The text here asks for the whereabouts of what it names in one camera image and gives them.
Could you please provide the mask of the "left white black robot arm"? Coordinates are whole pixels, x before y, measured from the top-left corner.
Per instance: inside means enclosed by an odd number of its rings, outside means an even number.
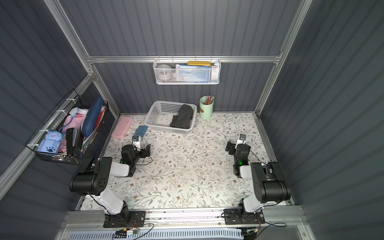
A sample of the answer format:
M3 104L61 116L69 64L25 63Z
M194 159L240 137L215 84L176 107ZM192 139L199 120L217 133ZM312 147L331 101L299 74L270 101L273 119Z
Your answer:
M86 158L71 179L70 191L81 196L90 196L107 215L119 215L128 207L108 187L109 177L132 177L138 160L150 157L151 145L138 149L131 144L123 146L122 159L119 163L113 161L111 157Z

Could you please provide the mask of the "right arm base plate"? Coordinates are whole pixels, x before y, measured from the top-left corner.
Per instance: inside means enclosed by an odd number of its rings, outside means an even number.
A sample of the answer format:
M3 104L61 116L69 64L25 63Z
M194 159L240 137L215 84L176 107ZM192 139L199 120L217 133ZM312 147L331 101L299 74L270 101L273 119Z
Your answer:
M224 218L226 225L247 225L264 224L265 219L262 212L247 213L238 209L224 209L221 217Z

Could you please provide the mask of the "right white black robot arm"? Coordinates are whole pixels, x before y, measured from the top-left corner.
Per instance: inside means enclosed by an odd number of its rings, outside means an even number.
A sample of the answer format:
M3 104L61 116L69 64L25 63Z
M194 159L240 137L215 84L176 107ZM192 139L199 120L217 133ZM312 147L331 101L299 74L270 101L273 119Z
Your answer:
M253 193L240 200L240 215L256 213L263 207L275 206L291 199L291 189L277 162L264 163L258 160L251 163L248 156L251 147L245 143L243 136L234 144L227 142L226 152L234 157L234 174L241 179L250 179Z

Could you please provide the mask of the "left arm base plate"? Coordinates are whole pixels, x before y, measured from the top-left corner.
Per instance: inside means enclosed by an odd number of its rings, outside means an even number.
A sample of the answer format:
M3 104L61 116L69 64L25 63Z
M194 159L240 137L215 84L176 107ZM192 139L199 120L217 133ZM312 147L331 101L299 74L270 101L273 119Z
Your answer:
M146 211L133 211L118 215L105 214L103 228L141 228L144 226Z

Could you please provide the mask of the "dark grey long pants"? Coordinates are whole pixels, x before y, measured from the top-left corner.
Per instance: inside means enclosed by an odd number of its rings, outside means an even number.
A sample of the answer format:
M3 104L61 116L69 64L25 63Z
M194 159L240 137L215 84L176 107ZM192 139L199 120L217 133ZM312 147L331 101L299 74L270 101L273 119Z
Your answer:
M193 118L194 111L189 105L182 105L178 111L178 115L173 116L173 120L170 123L170 127L179 129L189 129L191 126L191 120Z

